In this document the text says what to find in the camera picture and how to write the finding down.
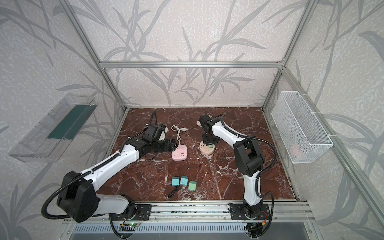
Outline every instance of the side wall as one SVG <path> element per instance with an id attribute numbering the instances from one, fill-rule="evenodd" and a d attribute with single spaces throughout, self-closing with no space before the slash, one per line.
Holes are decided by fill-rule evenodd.
<path id="1" fill-rule="evenodd" d="M 123 114 L 56 1 L 0 3 L 1 239 L 53 239 L 62 220 L 40 209 L 63 176 L 102 160 Z M 9 151 L 67 94 L 94 96 L 94 113 L 56 163 Z M 55 204 L 52 214 L 63 214 Z"/>
<path id="2" fill-rule="evenodd" d="M 307 0 L 70 0 L 102 61 L 279 61 Z M 261 106 L 276 69 L 110 69 L 127 106 Z"/>
<path id="3" fill-rule="evenodd" d="M 319 1 L 288 68 L 377 191 L 384 196 L 384 1 Z M 301 200 L 325 239 L 384 239 L 384 230 L 339 160 L 328 150 L 293 165 L 271 118 L 280 78 L 265 112 Z"/>

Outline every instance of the white wire basket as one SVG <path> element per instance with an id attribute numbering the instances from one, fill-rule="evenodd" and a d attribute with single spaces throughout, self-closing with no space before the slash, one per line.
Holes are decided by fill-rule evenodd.
<path id="1" fill-rule="evenodd" d="M 333 146 L 299 92 L 281 92 L 271 114 L 293 163 L 314 162 Z"/>

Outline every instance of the black mounting plate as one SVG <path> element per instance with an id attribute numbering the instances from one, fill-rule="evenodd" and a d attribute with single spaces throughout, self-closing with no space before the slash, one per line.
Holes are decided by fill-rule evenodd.
<path id="1" fill-rule="evenodd" d="M 247 216 L 245 215 L 245 212 L 243 209 L 244 204 L 232 204 L 231 203 L 228 205 L 228 208 L 230 210 L 229 212 L 231 213 L 231 219 L 232 220 L 249 220 L 249 218 L 247 218 Z M 262 211 L 267 213 L 266 219 L 269 220 L 270 212 L 269 212 L 268 204 L 262 204 L 262 208 L 259 211 L 260 220 L 265 219 L 265 214 Z"/>
<path id="2" fill-rule="evenodd" d="M 151 215 L 151 204 L 136 204 L 137 207 L 137 214 L 131 221 L 148 221 L 149 216 Z M 111 214 L 112 221 L 124 221 L 125 216 L 124 214 Z"/>

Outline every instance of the vertical metal post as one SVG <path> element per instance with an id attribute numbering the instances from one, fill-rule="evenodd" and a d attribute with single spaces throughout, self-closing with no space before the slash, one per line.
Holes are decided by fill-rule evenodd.
<path id="1" fill-rule="evenodd" d="M 282 62 L 283 62 L 283 65 L 282 67 L 284 68 L 287 63 L 288 63 L 288 60 L 291 58 L 292 56 L 292 53 L 294 51 L 294 49 L 296 48 L 296 45 L 297 43 L 299 42 L 300 40 L 300 37 L 302 36 L 303 32 L 304 32 L 304 29 L 305 27 L 307 26 L 311 16 L 312 16 L 312 13 L 317 5 L 317 2 L 319 2 L 319 0 L 308 0 L 308 3 L 307 5 L 305 6 L 305 9 L 304 9 L 304 12 L 303 12 L 303 15 L 301 16 L 301 19 L 299 21 L 299 24 L 297 25 L 297 28 L 296 28 L 296 31 L 295 33 L 293 34 L 292 36 L 292 40 L 287 48 L 287 51 L 286 53 L 284 54 L 284 57 L 282 59 Z M 280 76 L 280 71 L 281 69 L 278 71 L 277 75 L 275 76 L 275 79 L 271 85 L 271 88 L 268 92 L 268 95 L 266 96 L 265 98 L 265 101 L 264 101 L 264 104 L 263 104 L 263 109 L 267 106 L 269 100 L 271 99 L 272 97 L 272 93 L 273 91 L 275 90 L 278 82 L 279 82 L 279 76 Z"/>
<path id="2" fill-rule="evenodd" d="M 74 13 L 71 5 L 69 4 L 68 0 L 58 0 L 60 7 L 63 10 L 63 13 L 67 16 L 70 24 L 72 25 L 73 29 L 79 36 L 81 42 L 83 43 L 85 49 L 89 53 L 93 63 L 95 64 L 96 68 L 99 70 L 100 75 L 103 77 L 104 81 L 106 82 L 108 88 L 112 91 L 113 96 L 115 96 L 116 100 L 120 104 L 120 106 L 123 108 L 123 110 L 126 109 L 124 101 L 122 100 L 121 96 L 117 92 L 114 84 L 112 83 L 111 79 L 105 72 L 105 70 L 100 66 L 100 60 L 97 57 L 96 51 L 91 46 L 91 43 L 89 42 L 85 31 L 81 27 L 80 21 L 77 19 L 76 14 Z"/>

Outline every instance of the pink power strip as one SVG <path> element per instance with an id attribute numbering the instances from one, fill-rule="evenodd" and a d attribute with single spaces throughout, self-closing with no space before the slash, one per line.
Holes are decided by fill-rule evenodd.
<path id="1" fill-rule="evenodd" d="M 176 150 L 172 152 L 172 159 L 175 161 L 183 161 L 187 159 L 187 146 L 179 145 Z"/>

